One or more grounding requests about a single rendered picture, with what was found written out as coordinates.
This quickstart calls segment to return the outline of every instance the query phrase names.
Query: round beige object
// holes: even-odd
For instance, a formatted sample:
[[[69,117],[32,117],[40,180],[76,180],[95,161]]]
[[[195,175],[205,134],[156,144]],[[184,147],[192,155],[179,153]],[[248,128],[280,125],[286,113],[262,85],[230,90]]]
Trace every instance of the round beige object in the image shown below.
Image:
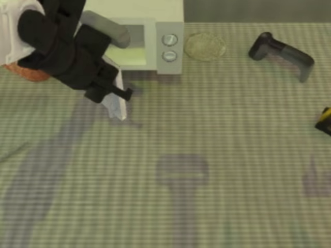
[[[211,33],[191,35],[184,47],[185,53],[196,60],[218,60],[226,51],[225,42]]]

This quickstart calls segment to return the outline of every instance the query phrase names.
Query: yellow and black object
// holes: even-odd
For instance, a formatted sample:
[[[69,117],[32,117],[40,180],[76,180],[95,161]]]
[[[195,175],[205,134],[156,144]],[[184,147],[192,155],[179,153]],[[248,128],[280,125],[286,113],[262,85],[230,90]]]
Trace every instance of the yellow and black object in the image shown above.
[[[326,107],[319,119],[316,123],[315,128],[331,135],[331,108]]]

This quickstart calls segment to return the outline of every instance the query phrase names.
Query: microwave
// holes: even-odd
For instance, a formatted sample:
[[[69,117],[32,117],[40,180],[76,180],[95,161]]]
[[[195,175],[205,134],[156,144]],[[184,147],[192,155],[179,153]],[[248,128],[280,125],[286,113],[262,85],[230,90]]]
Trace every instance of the microwave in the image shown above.
[[[184,50],[183,0],[86,0],[83,10],[124,26],[130,44],[105,52],[123,71],[181,74]]]

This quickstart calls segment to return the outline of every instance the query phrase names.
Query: dial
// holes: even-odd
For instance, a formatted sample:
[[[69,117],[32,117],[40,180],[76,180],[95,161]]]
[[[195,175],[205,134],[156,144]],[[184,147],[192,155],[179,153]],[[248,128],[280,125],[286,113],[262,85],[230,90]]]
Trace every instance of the dial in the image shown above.
[[[164,52],[162,57],[166,62],[174,62],[177,59],[177,53],[174,51]]]
[[[171,47],[173,45],[176,45],[178,42],[178,38],[175,35],[164,35],[162,42],[164,45],[167,45],[168,47]]]

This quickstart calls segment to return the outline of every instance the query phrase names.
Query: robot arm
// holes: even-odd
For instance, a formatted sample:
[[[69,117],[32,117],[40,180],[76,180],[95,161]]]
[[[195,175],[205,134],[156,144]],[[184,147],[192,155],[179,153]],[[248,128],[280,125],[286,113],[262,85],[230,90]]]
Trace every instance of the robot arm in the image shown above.
[[[77,32],[85,0],[0,1],[7,13],[2,15],[2,32],[10,37],[0,46],[5,64],[19,60],[21,67],[42,70],[72,89],[85,90],[96,103],[110,93],[130,100],[131,89],[114,85],[119,70],[102,59],[112,39],[86,24]]]

